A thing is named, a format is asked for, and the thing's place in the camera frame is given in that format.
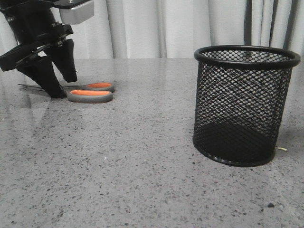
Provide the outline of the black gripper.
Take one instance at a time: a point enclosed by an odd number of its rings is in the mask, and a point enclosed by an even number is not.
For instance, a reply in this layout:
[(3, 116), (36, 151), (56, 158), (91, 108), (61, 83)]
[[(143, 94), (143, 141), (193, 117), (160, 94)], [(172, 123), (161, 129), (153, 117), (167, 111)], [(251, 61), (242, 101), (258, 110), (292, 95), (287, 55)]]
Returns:
[(2, 71), (17, 69), (35, 81), (52, 98), (64, 98), (65, 91), (58, 82), (52, 61), (68, 83), (77, 81), (74, 63), (74, 42), (65, 40), (61, 46), (49, 49), (49, 55), (21, 63), (25, 58), (55, 45), (73, 34), (70, 25), (57, 22), (51, 8), (70, 10), (82, 4), (81, 0), (2, 0), (0, 11), (4, 15), (19, 45), (0, 56)]

